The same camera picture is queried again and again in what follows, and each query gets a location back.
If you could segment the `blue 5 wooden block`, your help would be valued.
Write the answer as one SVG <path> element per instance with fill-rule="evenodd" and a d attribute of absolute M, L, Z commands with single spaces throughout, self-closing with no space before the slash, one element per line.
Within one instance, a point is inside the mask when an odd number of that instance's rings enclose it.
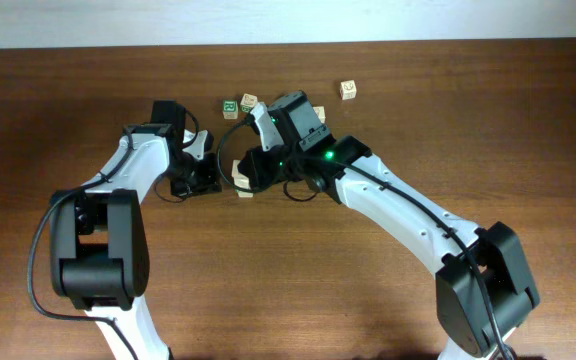
<path fill-rule="evenodd" d="M 240 161 L 239 160 L 234 160 L 232 163 L 232 171 L 231 171 L 231 176 L 234 180 L 234 184 L 237 187 L 240 188 L 248 188 L 250 186 L 249 184 L 249 178 L 247 176 L 245 176 L 244 174 L 242 174 L 239 171 L 239 166 Z"/>

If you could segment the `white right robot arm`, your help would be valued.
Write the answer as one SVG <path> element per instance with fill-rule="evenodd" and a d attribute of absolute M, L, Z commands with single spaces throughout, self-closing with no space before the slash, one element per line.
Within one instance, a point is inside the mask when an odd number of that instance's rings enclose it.
<path fill-rule="evenodd" d="M 304 98 L 266 107 L 245 122 L 261 144 L 239 165 L 263 188 L 305 180 L 314 193 L 359 212 L 407 248 L 433 276 L 437 318 L 449 340 L 443 359 L 514 359 L 507 338 L 540 297 L 519 236 L 497 222 L 485 229 L 403 182 L 360 140 L 336 139 Z"/>

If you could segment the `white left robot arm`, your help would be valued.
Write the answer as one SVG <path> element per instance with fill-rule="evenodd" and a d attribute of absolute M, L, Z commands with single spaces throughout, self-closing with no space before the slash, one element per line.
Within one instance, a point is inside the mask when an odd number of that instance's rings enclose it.
<path fill-rule="evenodd" d="M 55 293 L 75 321 L 96 323 L 117 359 L 170 359 L 145 291 L 150 261 L 141 203 L 164 178 L 180 201 L 219 191 L 212 134 L 181 121 L 127 126 L 117 150 L 89 181 L 56 192 L 40 225 L 50 229 Z"/>

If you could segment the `wooden block red U side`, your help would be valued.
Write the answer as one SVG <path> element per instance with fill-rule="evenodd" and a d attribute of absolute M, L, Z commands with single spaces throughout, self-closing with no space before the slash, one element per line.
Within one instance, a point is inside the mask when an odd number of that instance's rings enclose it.
<path fill-rule="evenodd" d="M 240 190 L 237 190 L 237 194 L 240 198 L 252 198 L 254 196 L 254 194 L 251 192 L 240 191 Z"/>

